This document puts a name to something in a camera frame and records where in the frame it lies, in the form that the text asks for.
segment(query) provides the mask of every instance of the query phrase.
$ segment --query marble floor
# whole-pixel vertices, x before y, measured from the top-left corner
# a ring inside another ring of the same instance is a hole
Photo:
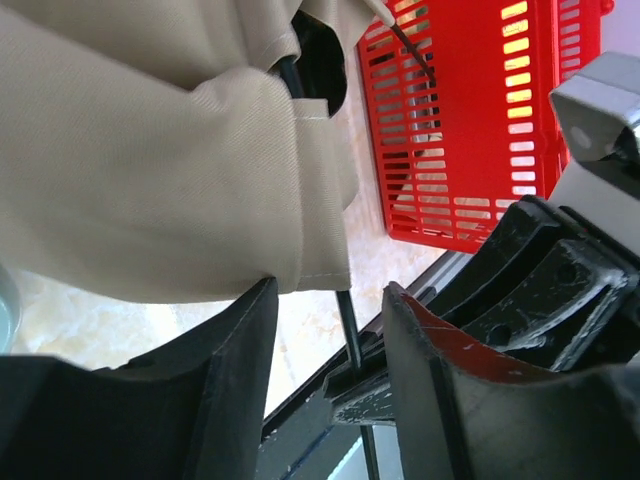
[[[380,310],[391,280],[410,284],[442,253],[391,240],[381,218],[357,62],[348,58],[349,94],[337,116],[353,149],[360,192],[345,212],[352,295],[362,326]],[[12,353],[52,354],[87,368],[117,367],[168,342],[230,302],[144,305],[87,293],[26,272],[12,272],[20,290],[22,324]],[[267,413],[344,345],[333,292],[301,292],[280,300]]]

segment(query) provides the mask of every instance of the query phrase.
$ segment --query black pole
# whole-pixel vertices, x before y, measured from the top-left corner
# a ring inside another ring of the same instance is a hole
[[[298,69],[296,68],[295,58],[284,57],[280,59],[277,68],[280,71],[280,77],[289,89],[291,98],[304,98],[304,88]],[[336,297],[338,299],[338,309],[340,310],[342,328],[347,344],[347,354],[349,355],[353,374],[357,377],[362,370],[362,347],[358,337],[358,324],[356,323],[356,315],[353,311],[351,292],[336,292]],[[373,427],[360,427],[360,434],[362,436],[362,448],[367,463],[369,480],[380,480]]]
[[[338,299],[338,308],[340,310],[340,318],[342,319],[342,328],[347,347],[347,355],[351,362],[351,368],[356,378],[362,372],[362,347],[358,337],[358,324],[353,311],[353,301],[351,300],[351,292],[336,292]],[[380,480],[380,469],[378,467],[378,455],[376,453],[376,442],[373,436],[373,427],[361,426],[360,435],[362,436],[362,449],[364,450],[364,459],[367,463],[367,473],[369,480]]]

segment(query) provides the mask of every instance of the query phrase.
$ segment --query black metal rod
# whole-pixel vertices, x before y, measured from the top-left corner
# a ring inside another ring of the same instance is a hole
[[[304,98],[304,87],[302,80],[295,64],[295,57],[283,57],[277,63],[280,71],[280,78],[284,81],[289,89],[291,98]]]
[[[336,292],[336,298],[338,299],[338,309],[340,310],[340,318],[342,319],[342,329],[344,330],[347,355],[351,362],[353,374],[358,377],[362,370],[362,347],[358,337],[358,324],[356,322],[356,315],[353,311],[351,292],[348,290]],[[378,455],[376,453],[373,427],[360,427],[360,435],[362,436],[362,449],[364,451],[364,459],[367,464],[369,480],[380,480],[380,469],[378,466]]]
[[[304,87],[302,86],[302,80],[296,68],[295,58],[289,56],[280,59],[277,68],[280,71],[280,78],[282,78],[289,89],[291,98],[304,98]],[[346,338],[347,354],[351,361],[353,373],[357,376],[362,370],[362,348],[358,338],[358,324],[356,323],[356,316],[353,312],[351,292],[336,292],[336,296],[338,298],[338,308],[342,319],[342,328],[344,329]],[[360,434],[362,436],[362,449],[364,450],[369,480],[380,480],[373,427],[360,427]]]
[[[413,56],[413,58],[415,58],[416,62],[418,62],[418,65],[422,67],[422,70],[424,70],[424,73],[426,73],[427,77],[429,77],[429,81],[435,83],[436,75],[433,72],[433,68],[427,65],[427,62],[422,56],[422,54],[418,52],[418,49],[415,47],[413,42],[409,40],[409,37],[407,37],[405,33],[402,31],[402,28],[400,28],[400,26],[396,23],[393,27],[391,27],[391,31],[396,34],[396,37],[398,37],[406,47],[407,52],[410,53]]]

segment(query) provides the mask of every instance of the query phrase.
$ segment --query beige fabric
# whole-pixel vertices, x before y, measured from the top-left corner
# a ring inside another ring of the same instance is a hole
[[[302,7],[348,49],[360,1]],[[267,73],[299,0],[0,4],[0,261],[142,302],[349,286],[352,161]]]

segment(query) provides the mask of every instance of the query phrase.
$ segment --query red crate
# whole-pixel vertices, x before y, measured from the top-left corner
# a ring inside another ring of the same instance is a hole
[[[567,161],[548,95],[600,53],[611,0],[389,0],[432,85],[376,21],[358,45],[387,231],[475,252]]]

